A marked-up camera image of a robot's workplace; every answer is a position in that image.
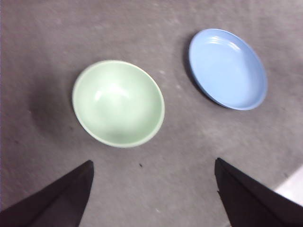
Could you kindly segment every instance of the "gray carpet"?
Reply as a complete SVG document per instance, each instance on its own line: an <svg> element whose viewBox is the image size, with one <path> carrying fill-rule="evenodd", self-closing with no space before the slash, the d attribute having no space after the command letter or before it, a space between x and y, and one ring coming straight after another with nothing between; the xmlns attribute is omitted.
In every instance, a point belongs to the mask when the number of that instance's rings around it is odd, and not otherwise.
<svg viewBox="0 0 303 227"><path fill-rule="evenodd" d="M2 209L91 159L80 226L224 227L216 157L271 188L303 163L303 1L1 3ZM263 61L269 87L257 109L220 107L192 83L188 44L210 27L242 37ZM105 59L138 65L162 90L164 124L142 146L103 145L73 113L77 75Z"/></svg>

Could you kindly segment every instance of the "green bowl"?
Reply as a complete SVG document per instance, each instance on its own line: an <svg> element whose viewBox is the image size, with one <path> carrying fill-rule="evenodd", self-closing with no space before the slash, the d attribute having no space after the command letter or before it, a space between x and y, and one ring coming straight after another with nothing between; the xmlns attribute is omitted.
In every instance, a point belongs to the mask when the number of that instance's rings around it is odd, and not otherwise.
<svg viewBox="0 0 303 227"><path fill-rule="evenodd" d="M125 61L100 61L75 82L72 105L83 128L119 148L150 140L164 119L164 99L156 82Z"/></svg>

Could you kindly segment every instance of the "plate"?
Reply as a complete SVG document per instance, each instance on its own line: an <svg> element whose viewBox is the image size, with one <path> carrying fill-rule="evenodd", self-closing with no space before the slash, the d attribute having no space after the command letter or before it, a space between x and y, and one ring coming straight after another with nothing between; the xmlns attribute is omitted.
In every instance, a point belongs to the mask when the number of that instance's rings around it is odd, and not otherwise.
<svg viewBox="0 0 303 227"><path fill-rule="evenodd" d="M250 110L266 96L267 77L259 57L228 31L197 33L189 46L189 63L202 91L222 106Z"/></svg>

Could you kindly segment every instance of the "bowl rim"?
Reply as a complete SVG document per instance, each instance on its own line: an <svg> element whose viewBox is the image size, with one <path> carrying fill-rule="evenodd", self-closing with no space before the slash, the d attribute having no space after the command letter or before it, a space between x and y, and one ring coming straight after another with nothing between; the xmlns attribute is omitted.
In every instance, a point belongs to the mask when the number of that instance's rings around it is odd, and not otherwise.
<svg viewBox="0 0 303 227"><path fill-rule="evenodd" d="M120 64L126 64L126 65L129 65L129 66L132 66L138 70L140 70L145 76L147 76L151 82L153 83L153 85L156 87L157 91L158 91L158 95L160 96L160 101L161 101L161 114L160 114L160 118L155 126L155 128L147 135L145 136L144 138L142 138L141 140L137 140L135 142L131 142L131 143L114 143L114 142L111 142L111 141L108 141L108 140L105 140L101 137L99 137L98 135L94 134L86 125L85 123L82 121L82 119L80 118L80 115L79 113L77 112L76 110L76 93L78 91L78 87L79 85L81 84L82 80L86 77L86 75L89 74L89 71L91 71L92 69L94 69L95 67L98 67L100 65L103 65L103 64L107 64L107 63L120 63ZM112 147L116 147L116 148L132 148L132 147L136 147L136 146L139 146L139 145L142 145L146 142L148 142L151 138L153 138L157 133L158 131L160 130L162 124L163 124L163 121L164 121L164 115L165 115L165 104L164 104L164 98L163 98L163 95L161 93L161 90L158 86L158 84L156 83L156 81L146 72L144 71L143 69L141 69L140 67L132 64L132 63L129 63L129 62L126 62L126 61L121 61L121 60L103 60L103 61L98 61L96 63L93 63L91 65L89 65L87 68L85 68L80 74L79 76L77 77L75 83L74 83L74 86L73 86L73 89L72 89L72 95L71 95L71 99L72 99L72 107L74 109L74 112L75 112L75 115L79 121L79 123L81 124L81 126L84 128L84 130L90 135L92 136L93 138L95 138L96 140L106 144L106 145L109 145L109 146L112 146Z"/></svg>

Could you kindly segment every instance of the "light green ceramic bowl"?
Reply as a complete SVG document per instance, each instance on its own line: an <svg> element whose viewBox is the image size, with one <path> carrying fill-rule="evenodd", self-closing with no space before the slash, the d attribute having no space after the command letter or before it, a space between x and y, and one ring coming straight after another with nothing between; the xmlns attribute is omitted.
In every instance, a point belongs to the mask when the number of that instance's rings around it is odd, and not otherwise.
<svg viewBox="0 0 303 227"><path fill-rule="evenodd" d="M156 82L125 61L100 61L86 68L74 85L72 104L92 137L119 148L147 142L164 119L164 100Z"/></svg>

